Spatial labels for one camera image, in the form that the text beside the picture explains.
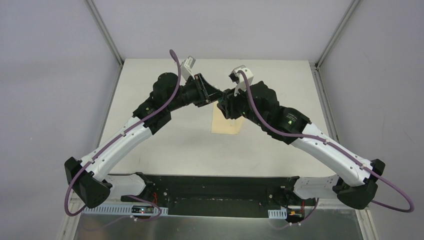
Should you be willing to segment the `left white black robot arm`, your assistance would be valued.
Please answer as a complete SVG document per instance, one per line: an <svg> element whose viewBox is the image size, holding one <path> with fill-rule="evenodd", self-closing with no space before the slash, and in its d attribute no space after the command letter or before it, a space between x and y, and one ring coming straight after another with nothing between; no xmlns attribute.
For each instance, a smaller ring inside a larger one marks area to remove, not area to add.
<svg viewBox="0 0 424 240"><path fill-rule="evenodd" d="M110 174L133 148L156 134L172 118L171 112L194 104L203 107L222 97L222 91L199 73L180 85L178 76L162 73L149 97L133 112L127 123L103 144L80 160L70 157L64 164L72 190L87 208L93 209L109 197L132 195L140 202L152 198L153 189L137 173Z"/></svg>

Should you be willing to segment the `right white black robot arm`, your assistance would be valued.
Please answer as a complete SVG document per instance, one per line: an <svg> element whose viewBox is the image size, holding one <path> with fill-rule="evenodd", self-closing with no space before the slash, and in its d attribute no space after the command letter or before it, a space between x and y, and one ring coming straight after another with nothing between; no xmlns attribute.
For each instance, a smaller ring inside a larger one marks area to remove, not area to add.
<svg viewBox="0 0 424 240"><path fill-rule="evenodd" d="M268 125L284 133L310 135L313 138L287 137L272 132L256 116L247 92L238 95L232 89L223 92L217 107L226 119L244 117L260 126L273 139L310 154L335 173L327 177L299 177L294 185L283 192L288 204L296 205L303 199L323 198L338 199L346 206L358 210L368 206L376 195L378 179L365 168L375 170L380 176L385 168L384 162L368 160L350 151L347 155L339 152L337 149L343 146L325 135L300 111L281 106L276 92L263 81L251 85L250 91L254 105Z"/></svg>

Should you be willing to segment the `cream paper envelope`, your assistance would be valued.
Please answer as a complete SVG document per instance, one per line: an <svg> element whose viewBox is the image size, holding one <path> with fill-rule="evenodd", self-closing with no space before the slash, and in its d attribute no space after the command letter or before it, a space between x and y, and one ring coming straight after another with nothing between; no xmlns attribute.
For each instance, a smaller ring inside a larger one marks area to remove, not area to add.
<svg viewBox="0 0 424 240"><path fill-rule="evenodd" d="M213 103L211 133L237 135L243 126L244 118L226 119L218 108L216 102Z"/></svg>

